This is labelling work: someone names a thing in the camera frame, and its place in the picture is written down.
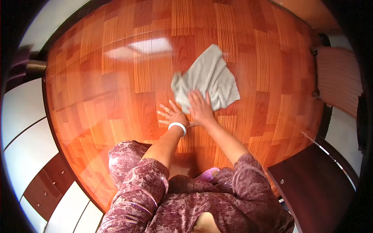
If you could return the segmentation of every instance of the dark wooden furniture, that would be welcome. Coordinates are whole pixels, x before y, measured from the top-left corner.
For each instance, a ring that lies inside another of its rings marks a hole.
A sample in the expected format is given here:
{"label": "dark wooden furniture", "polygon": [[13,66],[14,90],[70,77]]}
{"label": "dark wooden furniture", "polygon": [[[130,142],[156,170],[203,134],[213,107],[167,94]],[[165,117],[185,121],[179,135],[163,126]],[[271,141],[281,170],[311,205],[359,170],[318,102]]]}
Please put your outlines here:
{"label": "dark wooden furniture", "polygon": [[342,169],[316,144],[268,168],[299,232],[332,232],[355,194]]}
{"label": "dark wooden furniture", "polygon": [[31,206],[49,221],[73,182],[73,175],[58,153],[34,177],[23,195]]}

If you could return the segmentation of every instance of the woman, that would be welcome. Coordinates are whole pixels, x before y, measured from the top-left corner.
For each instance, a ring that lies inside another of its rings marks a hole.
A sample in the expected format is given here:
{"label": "woman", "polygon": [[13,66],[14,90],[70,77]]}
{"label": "woman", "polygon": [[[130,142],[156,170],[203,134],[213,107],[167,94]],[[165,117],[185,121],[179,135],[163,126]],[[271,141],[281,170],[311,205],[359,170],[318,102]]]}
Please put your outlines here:
{"label": "woman", "polygon": [[190,123],[174,102],[173,110],[161,105],[167,113],[158,113],[167,121],[160,122],[172,126],[156,143],[125,141],[109,153],[119,191],[98,232],[292,232],[294,218],[280,206],[259,162],[215,120],[209,94],[206,101],[199,91],[188,98],[193,119],[235,169],[223,168],[205,181],[182,175],[168,181]]}

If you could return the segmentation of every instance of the brown cabinet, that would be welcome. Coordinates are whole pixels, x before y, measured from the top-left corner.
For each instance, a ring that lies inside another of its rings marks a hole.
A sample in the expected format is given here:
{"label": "brown cabinet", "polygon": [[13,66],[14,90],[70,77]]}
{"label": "brown cabinet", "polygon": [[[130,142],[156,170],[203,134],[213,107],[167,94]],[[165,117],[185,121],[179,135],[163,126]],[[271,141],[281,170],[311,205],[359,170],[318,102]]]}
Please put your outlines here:
{"label": "brown cabinet", "polygon": [[58,153],[34,177],[24,192],[31,206],[47,221],[74,182],[74,176]]}

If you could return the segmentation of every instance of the finger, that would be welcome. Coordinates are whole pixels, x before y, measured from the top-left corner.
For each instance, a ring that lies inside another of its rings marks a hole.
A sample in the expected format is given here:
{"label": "finger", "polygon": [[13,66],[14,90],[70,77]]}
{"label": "finger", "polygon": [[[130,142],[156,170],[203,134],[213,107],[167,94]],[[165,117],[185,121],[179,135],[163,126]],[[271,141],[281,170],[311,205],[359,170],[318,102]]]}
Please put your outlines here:
{"label": "finger", "polygon": [[197,126],[197,125],[199,125],[197,122],[189,122],[188,127]]}
{"label": "finger", "polygon": [[175,113],[174,111],[172,111],[171,109],[169,109],[168,107],[164,106],[163,104],[160,104],[159,105],[161,108],[163,108],[166,112],[168,112],[169,114],[173,114]]}
{"label": "finger", "polygon": [[194,102],[195,102],[196,104],[200,104],[200,103],[202,103],[201,100],[200,100],[200,97],[199,97],[198,94],[197,94],[197,91],[193,91],[193,92],[191,92],[191,94],[192,94],[192,97],[193,97]]}
{"label": "finger", "polygon": [[193,108],[189,108],[189,113],[191,114],[191,116],[193,117],[194,116],[194,111],[193,111]]}
{"label": "finger", "polygon": [[168,120],[159,120],[159,123],[163,123],[163,124],[169,125]]}
{"label": "finger", "polygon": [[207,102],[208,105],[211,106],[211,99],[210,99],[210,94],[209,94],[208,91],[206,91],[206,102]]}
{"label": "finger", "polygon": [[200,99],[201,103],[205,102],[205,99],[203,98],[202,94],[200,91],[197,91],[197,96]]}
{"label": "finger", "polygon": [[170,116],[169,114],[167,114],[167,113],[163,113],[163,112],[161,112],[161,111],[157,111],[157,113],[158,113],[159,115],[161,115],[161,116],[164,116],[166,119],[170,119],[170,118],[171,118],[171,116]]}
{"label": "finger", "polygon": [[169,100],[172,108],[175,110],[176,113],[181,113],[182,111],[179,109],[179,107],[172,101],[172,100]]}
{"label": "finger", "polygon": [[196,102],[194,101],[194,98],[193,98],[191,92],[188,93],[188,99],[189,99],[190,105],[192,105],[192,106],[196,105]]}

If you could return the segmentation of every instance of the sleeve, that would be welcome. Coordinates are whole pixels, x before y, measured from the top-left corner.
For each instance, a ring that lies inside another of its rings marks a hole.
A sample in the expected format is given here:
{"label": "sleeve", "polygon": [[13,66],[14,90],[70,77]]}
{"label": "sleeve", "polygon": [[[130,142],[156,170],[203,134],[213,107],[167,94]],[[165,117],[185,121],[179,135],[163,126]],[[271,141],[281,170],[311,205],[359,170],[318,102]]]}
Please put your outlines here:
{"label": "sleeve", "polygon": [[169,171],[152,158],[132,168],[97,232],[143,232],[168,191]]}
{"label": "sleeve", "polygon": [[292,233],[294,218],[279,204],[260,163],[251,155],[242,155],[232,179],[233,193],[246,201],[243,212],[261,232]]}
{"label": "sleeve", "polygon": [[275,198],[260,163],[250,154],[242,155],[235,163],[232,189],[245,201]]}

